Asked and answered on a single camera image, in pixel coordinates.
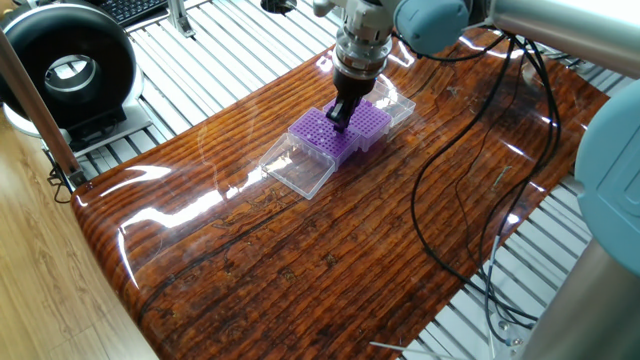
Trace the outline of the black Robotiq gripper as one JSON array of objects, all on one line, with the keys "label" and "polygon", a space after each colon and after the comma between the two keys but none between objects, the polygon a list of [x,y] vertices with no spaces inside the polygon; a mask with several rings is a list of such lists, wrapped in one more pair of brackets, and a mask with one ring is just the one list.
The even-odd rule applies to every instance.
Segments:
[{"label": "black Robotiq gripper", "polygon": [[[326,118],[333,124],[333,129],[343,133],[350,124],[351,118],[361,102],[361,98],[369,94],[376,83],[376,79],[355,79],[340,71],[333,74],[333,84],[337,90],[336,99],[328,106]],[[344,120],[344,101],[346,118]]]}]

